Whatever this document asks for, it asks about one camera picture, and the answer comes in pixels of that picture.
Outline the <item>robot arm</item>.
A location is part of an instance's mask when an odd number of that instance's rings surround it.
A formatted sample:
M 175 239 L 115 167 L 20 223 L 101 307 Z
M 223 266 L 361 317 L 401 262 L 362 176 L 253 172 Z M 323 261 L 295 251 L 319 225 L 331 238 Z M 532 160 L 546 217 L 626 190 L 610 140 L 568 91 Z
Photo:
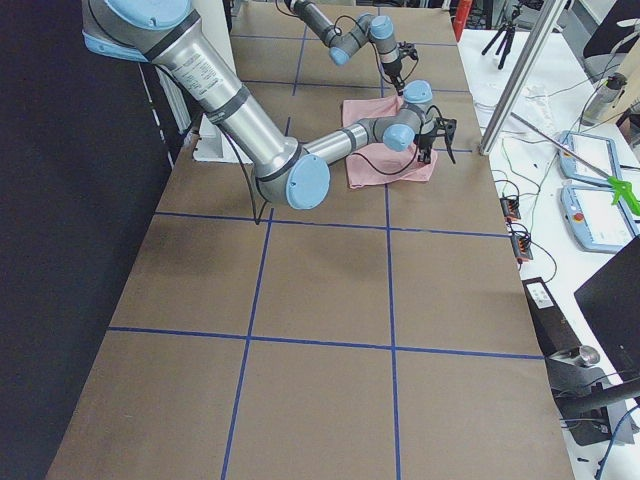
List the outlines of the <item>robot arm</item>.
M 402 98 L 399 111 L 358 119 L 306 144 L 284 135 L 206 38 L 201 15 L 189 1 L 85 1 L 82 34 L 96 54 L 168 70 L 231 141 L 234 153 L 252 161 L 245 175 L 250 195 L 268 203 L 317 207 L 328 194 L 331 165 L 370 144 L 396 152 L 414 147 L 416 161 L 430 162 L 436 138 L 452 142 L 456 122 L 434 105 L 430 84 L 402 78 L 403 59 L 416 58 L 417 52 L 396 40 L 389 17 L 364 13 L 345 32 L 312 1 L 289 1 L 286 7 L 318 36 L 337 65 L 372 45 Z
M 285 1 L 290 16 L 305 23 L 328 48 L 329 57 L 337 66 L 346 65 L 366 45 L 374 49 L 378 72 L 385 83 L 402 96 L 408 77 L 418 65 L 419 54 L 414 43 L 400 42 L 388 15 L 362 13 L 350 17 L 353 27 L 345 31 L 338 20 L 331 21 L 313 1 Z

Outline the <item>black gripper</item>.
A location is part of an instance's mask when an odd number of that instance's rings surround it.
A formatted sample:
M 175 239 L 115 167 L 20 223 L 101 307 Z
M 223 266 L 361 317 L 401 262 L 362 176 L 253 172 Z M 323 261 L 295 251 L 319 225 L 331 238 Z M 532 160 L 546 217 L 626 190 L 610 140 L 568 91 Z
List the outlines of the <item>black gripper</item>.
M 419 60 L 418 52 L 414 43 L 398 42 L 394 46 L 388 45 L 380 48 L 380 63 L 384 74 L 392 80 L 396 94 L 402 96 L 405 81 L 402 77 L 402 61 L 409 57 L 415 62 Z
M 447 154 L 453 164 L 456 164 L 453 152 L 453 140 L 457 130 L 457 120 L 454 118 L 443 118 L 436 116 L 433 119 L 433 125 L 428 129 L 424 127 L 415 136 L 415 145 L 417 147 L 417 161 L 422 164 L 430 164 L 431 154 L 434 152 L 433 145 L 437 139 L 445 142 Z

